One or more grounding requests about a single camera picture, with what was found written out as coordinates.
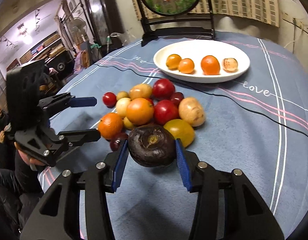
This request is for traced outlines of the person's left hand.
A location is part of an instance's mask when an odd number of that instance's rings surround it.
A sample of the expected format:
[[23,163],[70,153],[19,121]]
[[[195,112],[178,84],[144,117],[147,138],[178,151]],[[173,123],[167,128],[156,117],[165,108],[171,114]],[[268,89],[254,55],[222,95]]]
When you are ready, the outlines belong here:
[[18,150],[18,153],[20,155],[20,157],[22,158],[22,160],[27,164],[27,165],[38,165],[38,166],[44,166],[45,164],[42,163],[41,161],[31,157],[30,155],[24,153],[21,149],[21,147],[19,146],[19,144],[17,142],[14,142],[14,146],[15,148]]

